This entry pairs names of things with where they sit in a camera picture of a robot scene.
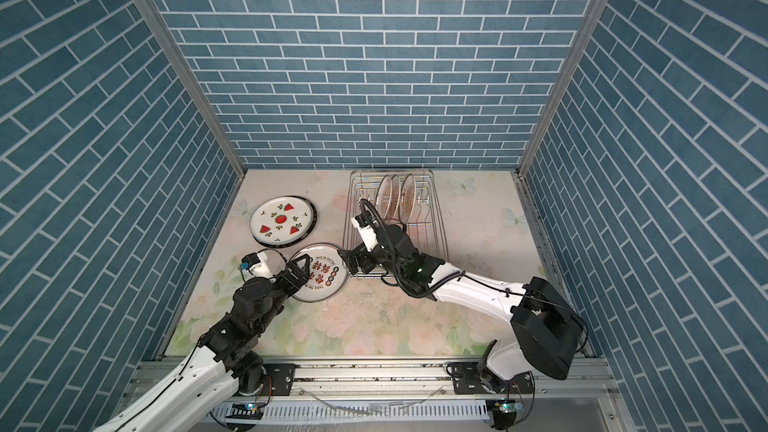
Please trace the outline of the patterned brown white plate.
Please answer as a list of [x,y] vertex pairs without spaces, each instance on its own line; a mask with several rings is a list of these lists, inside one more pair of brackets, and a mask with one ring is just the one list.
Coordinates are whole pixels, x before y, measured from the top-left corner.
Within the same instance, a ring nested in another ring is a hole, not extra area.
[[331,298],[343,288],[349,271],[335,245],[312,244],[297,251],[291,259],[298,260],[303,255],[310,258],[310,278],[293,295],[296,300],[304,303],[321,302]]

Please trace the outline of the red rim white plate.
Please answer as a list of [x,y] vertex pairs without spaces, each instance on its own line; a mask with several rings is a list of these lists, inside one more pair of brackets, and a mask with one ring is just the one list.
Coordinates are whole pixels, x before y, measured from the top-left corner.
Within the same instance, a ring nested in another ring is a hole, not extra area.
[[386,219],[389,216],[392,189],[392,177],[385,175],[378,185],[375,196],[375,208],[382,219]]

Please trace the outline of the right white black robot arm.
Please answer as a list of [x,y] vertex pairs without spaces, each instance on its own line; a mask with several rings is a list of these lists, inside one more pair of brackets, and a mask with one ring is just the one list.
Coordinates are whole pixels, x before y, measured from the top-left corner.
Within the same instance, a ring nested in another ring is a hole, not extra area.
[[340,252],[351,274],[380,267],[411,298],[460,305],[511,327],[512,335],[492,340],[477,365],[477,380],[486,389],[499,392],[515,377],[534,371],[555,380],[568,378],[587,326],[547,280],[504,282],[469,273],[419,251],[395,225],[357,231],[362,243]]

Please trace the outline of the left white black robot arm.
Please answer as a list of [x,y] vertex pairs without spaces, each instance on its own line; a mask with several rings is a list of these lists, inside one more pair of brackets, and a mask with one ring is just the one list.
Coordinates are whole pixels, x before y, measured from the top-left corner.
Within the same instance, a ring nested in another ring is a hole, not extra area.
[[231,310],[200,336],[180,365],[97,429],[188,431],[236,392],[259,392],[265,369],[254,348],[285,302],[310,281],[311,262],[303,254],[271,273],[263,259],[245,256],[243,269],[262,271],[234,291]]

